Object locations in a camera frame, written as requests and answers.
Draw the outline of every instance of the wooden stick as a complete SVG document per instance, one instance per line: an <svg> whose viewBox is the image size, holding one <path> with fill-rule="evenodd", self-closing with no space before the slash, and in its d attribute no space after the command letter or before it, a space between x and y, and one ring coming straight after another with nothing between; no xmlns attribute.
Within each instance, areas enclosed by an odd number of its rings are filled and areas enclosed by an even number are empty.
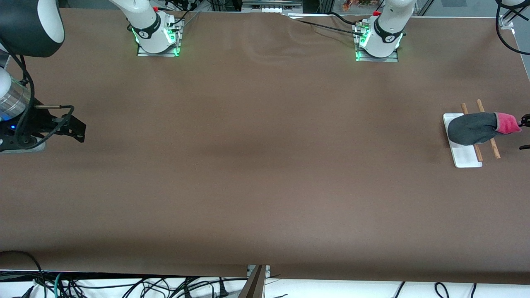
<svg viewBox="0 0 530 298"><path fill-rule="evenodd" d="M484 106L482 105L482 101L480 99L476 100L476 105L479 106L479 111L484 112ZM495 155L496 159L500 158L499 149L497 148L497 142L495 142L494 138L490 139L491 148L493 149L493 154Z"/></svg>
<svg viewBox="0 0 530 298"><path fill-rule="evenodd" d="M469 112L467 111L467 106L465 105L465 103L462 103L460 105L462 107L462 112L464 112L464 114L469 114ZM475 154L476 154L476 159L478 161L483 161L482 159L482 153L480 152L480 148L477 144L473 144L473 148L475 148Z"/></svg>

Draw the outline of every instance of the pink sock cuff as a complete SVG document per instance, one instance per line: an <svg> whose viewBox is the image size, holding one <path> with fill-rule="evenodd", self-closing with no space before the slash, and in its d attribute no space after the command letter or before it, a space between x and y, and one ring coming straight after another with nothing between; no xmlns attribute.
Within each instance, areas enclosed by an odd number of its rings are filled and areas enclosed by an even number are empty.
<svg viewBox="0 0 530 298"><path fill-rule="evenodd" d="M519 123L517 123L517 119L514 116L505 113L495 113L495 115L497 116L496 131L505 135L521 131Z"/></svg>

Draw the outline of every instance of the plug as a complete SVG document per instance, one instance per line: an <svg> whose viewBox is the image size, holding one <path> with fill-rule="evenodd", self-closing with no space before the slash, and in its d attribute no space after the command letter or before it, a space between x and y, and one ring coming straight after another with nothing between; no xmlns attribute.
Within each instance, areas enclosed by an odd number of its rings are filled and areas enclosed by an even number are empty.
<svg viewBox="0 0 530 298"><path fill-rule="evenodd" d="M190 289L188 288L188 286L184 287L184 298L193 298L190 294Z"/></svg>
<svg viewBox="0 0 530 298"><path fill-rule="evenodd" d="M229 293L226 291L225 283L223 283L223 279L219 278L219 298L227 297Z"/></svg>
<svg viewBox="0 0 530 298"><path fill-rule="evenodd" d="M20 298L30 298L30 295L31 295L31 291L33 290L34 286L31 286L31 288L29 288L25 293L24 295L22 295L22 297Z"/></svg>

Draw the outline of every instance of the metal mounting plate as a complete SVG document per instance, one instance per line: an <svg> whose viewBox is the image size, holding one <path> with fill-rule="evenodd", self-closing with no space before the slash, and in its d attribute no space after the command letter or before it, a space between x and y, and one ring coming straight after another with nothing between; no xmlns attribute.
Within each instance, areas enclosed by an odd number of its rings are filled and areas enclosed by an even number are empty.
<svg viewBox="0 0 530 298"><path fill-rule="evenodd" d="M359 29L352 25L351 28L354 32L360 32ZM355 43L355 60L357 61L369 61L369 62L398 62L398 51L394 50L392 54L388 57L384 58L378 58L370 55L364 48L359 46L360 43L360 37L357 35L354 35L354 43Z"/></svg>
<svg viewBox="0 0 530 298"><path fill-rule="evenodd" d="M184 20L181 20L178 24L176 24L173 28L173 30L176 29L175 39L176 42L169 46L165 51L159 52L156 54L146 52L140 45L138 45L138 49L136 51L136 55L139 57L178 57L180 56L180 46L182 44L182 33L184 30Z"/></svg>

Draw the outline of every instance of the white tray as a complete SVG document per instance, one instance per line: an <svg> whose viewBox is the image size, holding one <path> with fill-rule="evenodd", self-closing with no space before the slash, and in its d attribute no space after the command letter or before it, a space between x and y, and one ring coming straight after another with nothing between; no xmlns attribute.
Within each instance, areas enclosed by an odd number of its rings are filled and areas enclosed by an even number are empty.
<svg viewBox="0 0 530 298"><path fill-rule="evenodd" d="M444 124L445 124L445 134L447 135L447 127L449 123L457 118L464 115L463 113L446 113L444 114ZM453 155L453 161L455 162L455 167L457 168L480 168L482 167L482 162L476 158L475 148L473 145L464 146L458 145L451 142L449 137L449 146L451 147L451 153Z"/></svg>

